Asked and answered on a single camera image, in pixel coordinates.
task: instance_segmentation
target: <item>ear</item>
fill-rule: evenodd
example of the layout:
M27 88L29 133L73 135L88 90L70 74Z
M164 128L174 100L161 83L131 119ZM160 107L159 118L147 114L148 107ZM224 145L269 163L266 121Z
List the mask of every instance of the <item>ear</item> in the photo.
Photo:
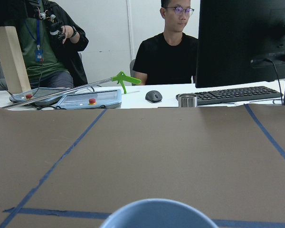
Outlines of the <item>ear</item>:
M161 13L161 17L162 18L166 18L166 10L165 10L165 8L160 8L160 13Z

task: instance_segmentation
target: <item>eyeglass lens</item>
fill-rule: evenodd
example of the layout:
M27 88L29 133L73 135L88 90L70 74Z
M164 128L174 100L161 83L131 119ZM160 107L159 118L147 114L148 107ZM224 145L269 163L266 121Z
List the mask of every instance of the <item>eyeglass lens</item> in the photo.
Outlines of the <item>eyeglass lens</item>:
M176 7L175 8L175 13L178 14L178 15L182 14L183 11L184 11L184 9L182 7ZM193 13L193 9L190 9L190 8L185 9L185 13L186 13L187 16L191 16L192 13Z

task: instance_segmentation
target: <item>id badge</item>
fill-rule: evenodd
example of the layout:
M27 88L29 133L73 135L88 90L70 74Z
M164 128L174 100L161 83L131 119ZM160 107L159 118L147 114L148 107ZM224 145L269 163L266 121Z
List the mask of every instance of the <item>id badge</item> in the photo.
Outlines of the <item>id badge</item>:
M35 50L35 60L36 62L43 62L43 50Z

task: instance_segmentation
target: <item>blue tape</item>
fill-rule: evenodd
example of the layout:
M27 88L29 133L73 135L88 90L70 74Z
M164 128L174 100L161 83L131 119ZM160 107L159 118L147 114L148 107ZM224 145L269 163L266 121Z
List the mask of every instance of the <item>blue tape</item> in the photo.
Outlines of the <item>blue tape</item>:
M271 134L266 130L266 128L262 125L262 123L258 120L256 115L253 113L249 105L244 105L253 120L256 122L256 124L259 126L259 128L262 130L262 132L265 134L265 136L268 138L268 140L274 145L274 147L279 151L280 155L285 159L285 151L282 149L282 147L277 143L277 141L271 136Z
M11 212L13 209L5 210L4 212ZM84 211L64 211L64 210L48 210L48 209L33 209L33 208L21 208L19 214L30 215L43 215L43 216L59 216L69 218L81 218L81 219L107 219L111 213L100 212L84 212ZM229 228L285 228L285 223L282 222L251 222L251 221L236 221L236 220L212 220L219 227Z
M21 208L29 201L29 199L35 194L35 192L40 188L40 186L46 181L46 179L50 176L50 174L54 171L54 169L58 166L58 164L68 155L71 151L76 147L76 145L83 139L83 137L89 132L89 130L95 125L95 123L103 116L106 112L104 109L97 118L88 126L88 128L79 136L79 138L70 146L70 148L59 158L59 160L52 166L52 168L47 171L47 173L40 179L38 186L33 188L29 193L23 198L23 200L15 207L12 212L7 216L7 218L1 223L0 228L5 228L19 213Z

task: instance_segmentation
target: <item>wooden post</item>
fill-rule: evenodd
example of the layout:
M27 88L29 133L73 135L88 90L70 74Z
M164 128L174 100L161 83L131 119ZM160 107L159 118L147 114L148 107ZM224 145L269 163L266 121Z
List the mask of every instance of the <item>wooden post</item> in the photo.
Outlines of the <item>wooden post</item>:
M11 93L22 93L31 89L14 26L0 27L0 62Z

